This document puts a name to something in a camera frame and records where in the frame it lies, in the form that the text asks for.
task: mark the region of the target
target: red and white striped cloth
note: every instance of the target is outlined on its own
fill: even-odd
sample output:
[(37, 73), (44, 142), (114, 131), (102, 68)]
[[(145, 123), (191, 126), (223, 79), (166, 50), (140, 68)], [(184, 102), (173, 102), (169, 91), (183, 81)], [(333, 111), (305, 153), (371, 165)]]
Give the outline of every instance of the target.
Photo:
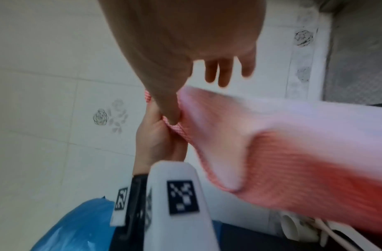
[(191, 87), (178, 98), (181, 120), (169, 126), (222, 190), (382, 233), (382, 108), (239, 100)]

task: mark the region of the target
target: black wristband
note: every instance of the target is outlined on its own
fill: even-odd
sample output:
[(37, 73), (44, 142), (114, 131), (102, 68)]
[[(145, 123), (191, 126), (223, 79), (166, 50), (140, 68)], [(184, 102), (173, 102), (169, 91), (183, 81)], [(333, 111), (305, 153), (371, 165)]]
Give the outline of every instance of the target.
[(117, 227), (109, 251), (142, 251), (148, 175), (135, 175), (130, 188), (126, 225)]

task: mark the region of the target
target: hand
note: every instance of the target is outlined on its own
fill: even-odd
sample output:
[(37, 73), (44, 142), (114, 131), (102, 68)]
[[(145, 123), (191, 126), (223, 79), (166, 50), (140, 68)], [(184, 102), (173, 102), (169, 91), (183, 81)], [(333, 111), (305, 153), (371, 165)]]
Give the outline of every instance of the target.
[(155, 101), (147, 105), (136, 134), (136, 158), (133, 175), (148, 174), (161, 160), (184, 161), (188, 143), (167, 127)]
[(231, 79), (238, 57), (242, 75), (255, 68), (256, 40), (265, 0), (100, 0), (114, 37), (145, 88), (171, 124), (180, 118), (177, 91), (204, 60), (205, 79)]

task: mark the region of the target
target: white tag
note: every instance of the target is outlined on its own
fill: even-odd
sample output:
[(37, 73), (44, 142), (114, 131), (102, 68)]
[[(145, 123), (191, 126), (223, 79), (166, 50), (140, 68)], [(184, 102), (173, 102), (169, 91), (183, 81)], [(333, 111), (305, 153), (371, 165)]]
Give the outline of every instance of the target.
[(111, 216), (111, 227), (123, 227), (126, 225), (126, 212), (127, 204), (129, 203), (130, 188), (131, 185), (124, 186), (118, 190), (118, 196), (116, 197), (115, 206)]

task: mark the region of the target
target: tile floor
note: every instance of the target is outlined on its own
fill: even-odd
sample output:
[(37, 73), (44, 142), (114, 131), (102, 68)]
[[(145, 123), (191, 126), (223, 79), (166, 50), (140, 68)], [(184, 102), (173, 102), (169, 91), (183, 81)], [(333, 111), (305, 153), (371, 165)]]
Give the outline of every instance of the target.
[[(268, 0), (251, 79), (241, 78), (236, 63), (230, 87), (222, 90), (204, 83), (203, 62), (196, 62), (188, 84), (287, 97), (293, 40), (304, 26), (300, 3)], [(322, 15), (314, 25), (327, 38)], [(319, 98), (327, 42), (315, 41), (320, 58), (313, 59), (309, 82), (315, 93), (304, 90), (308, 96), (298, 98)], [(115, 198), (131, 175), (143, 91), (95, 0), (0, 0), (0, 250), (29, 250), (81, 202)], [(109, 117), (104, 126), (93, 122), (100, 109)], [(267, 209), (208, 183), (192, 148), (187, 161), (200, 173), (213, 219), (267, 231)]]

